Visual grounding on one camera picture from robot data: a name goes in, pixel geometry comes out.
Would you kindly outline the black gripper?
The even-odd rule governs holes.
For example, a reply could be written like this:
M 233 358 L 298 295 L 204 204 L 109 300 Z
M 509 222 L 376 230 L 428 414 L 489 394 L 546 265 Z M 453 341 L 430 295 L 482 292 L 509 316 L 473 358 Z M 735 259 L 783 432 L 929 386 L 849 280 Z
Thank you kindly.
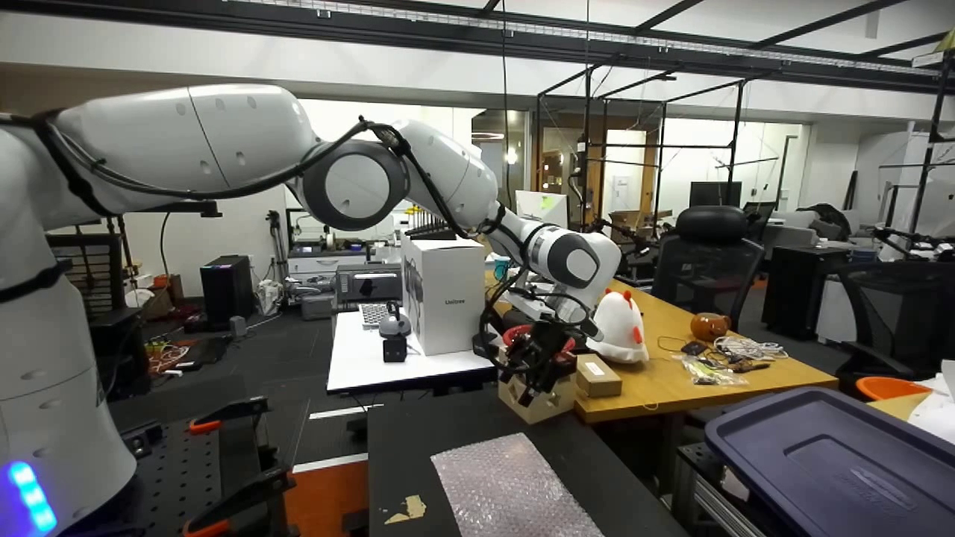
M 528 389 L 546 391 L 576 371 L 576 329 L 562 321 L 512 326 L 504 334 L 504 380 L 521 376 Z

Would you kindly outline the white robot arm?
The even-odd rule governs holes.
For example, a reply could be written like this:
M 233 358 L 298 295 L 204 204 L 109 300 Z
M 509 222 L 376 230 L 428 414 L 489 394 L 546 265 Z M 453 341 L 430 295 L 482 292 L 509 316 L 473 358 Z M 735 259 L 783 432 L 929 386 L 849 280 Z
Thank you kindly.
M 413 119 L 362 119 L 324 142 L 301 103 L 271 85 L 151 91 L 9 118 L 0 125 L 4 537 L 61 537 L 137 476 L 100 389 L 83 295 L 49 232 L 274 185 L 337 230 L 373 228 L 410 200 L 555 285 L 564 315 L 594 309 L 621 264 L 603 232 L 509 210 L 476 146 Z

